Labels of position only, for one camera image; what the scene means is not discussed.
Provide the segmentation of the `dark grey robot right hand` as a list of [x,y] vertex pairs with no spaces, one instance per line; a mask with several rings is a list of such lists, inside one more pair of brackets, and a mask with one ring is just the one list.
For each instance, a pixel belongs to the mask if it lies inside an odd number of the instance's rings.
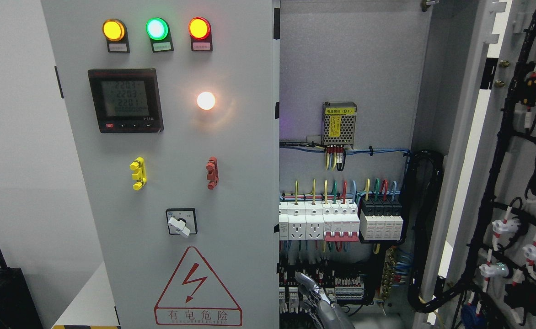
[[299,271],[296,271],[295,279],[299,284],[300,308],[309,312],[318,329],[354,329],[349,317],[328,298],[325,289],[316,281]]

